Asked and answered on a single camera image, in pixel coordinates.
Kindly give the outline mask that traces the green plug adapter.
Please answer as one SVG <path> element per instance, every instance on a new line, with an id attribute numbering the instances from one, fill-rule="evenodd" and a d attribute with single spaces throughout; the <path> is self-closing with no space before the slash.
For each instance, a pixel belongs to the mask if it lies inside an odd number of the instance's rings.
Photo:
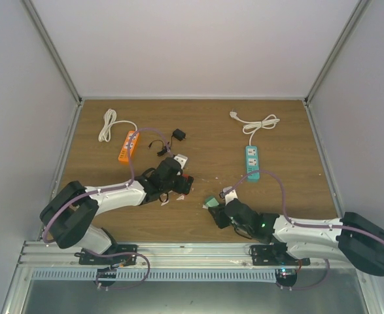
<path id="1" fill-rule="evenodd" d="M 217 207 L 219 205 L 219 202 L 217 201 L 216 197 L 214 196 L 209 196 L 205 201 L 204 201 L 204 206 L 205 208 L 210 208 L 210 207 Z"/>

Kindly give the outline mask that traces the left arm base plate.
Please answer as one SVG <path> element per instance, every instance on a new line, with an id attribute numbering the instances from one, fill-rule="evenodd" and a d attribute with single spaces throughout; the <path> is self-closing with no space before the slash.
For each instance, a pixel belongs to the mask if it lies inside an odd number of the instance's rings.
<path id="1" fill-rule="evenodd" d="M 80 265 L 132 266 L 136 264 L 135 253 L 137 249 L 137 245 L 116 244 L 111 245 L 109 249 L 102 253 L 105 257 L 94 255 L 85 249 L 82 249 L 79 253 L 75 253 L 74 256 L 79 259 Z"/>

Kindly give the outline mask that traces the red cube socket adapter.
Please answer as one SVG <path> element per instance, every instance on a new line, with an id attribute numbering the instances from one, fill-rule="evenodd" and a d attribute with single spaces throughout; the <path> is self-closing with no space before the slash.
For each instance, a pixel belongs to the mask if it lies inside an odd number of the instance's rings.
<path id="1" fill-rule="evenodd" d="M 190 193 L 190 190 L 192 188 L 192 184 L 194 182 L 194 178 L 192 176 L 189 176 L 189 175 L 183 175 L 183 179 L 184 179 L 183 194 L 187 195 Z"/>

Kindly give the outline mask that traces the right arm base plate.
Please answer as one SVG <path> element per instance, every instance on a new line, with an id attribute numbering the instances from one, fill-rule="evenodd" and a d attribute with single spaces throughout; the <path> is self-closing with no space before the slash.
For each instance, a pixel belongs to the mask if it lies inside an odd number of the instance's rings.
<path id="1" fill-rule="evenodd" d="M 274 243 L 270 245 L 251 245 L 249 255 L 254 266 L 303 266 L 310 265 L 310 259 L 298 260 L 287 252 L 286 243 Z"/>

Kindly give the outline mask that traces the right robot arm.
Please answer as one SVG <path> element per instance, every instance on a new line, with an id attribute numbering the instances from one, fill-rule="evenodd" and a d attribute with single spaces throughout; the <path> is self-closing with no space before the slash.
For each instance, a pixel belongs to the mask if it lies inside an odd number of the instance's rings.
<path id="1" fill-rule="evenodd" d="M 262 261 L 290 265 L 319 258 L 350 263 L 356 269 L 384 277 L 384 229 L 363 216 L 346 212 L 342 218 L 306 220 L 258 213 L 238 199 L 210 206 L 215 224 L 262 245 Z"/>

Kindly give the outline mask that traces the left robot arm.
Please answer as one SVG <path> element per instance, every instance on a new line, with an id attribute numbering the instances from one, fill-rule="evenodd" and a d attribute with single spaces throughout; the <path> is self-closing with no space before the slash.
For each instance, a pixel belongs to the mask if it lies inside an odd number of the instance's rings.
<path id="1" fill-rule="evenodd" d="M 120 184 L 92 187 L 70 182 L 39 215 L 44 236 L 52 236 L 61 249 L 81 247 L 102 264 L 114 262 L 116 241 L 103 228 L 93 226 L 94 218 L 122 207 L 162 201 L 170 192 L 189 194 L 194 178 L 183 172 L 187 161 L 182 154 L 167 157 L 158 167 Z"/>

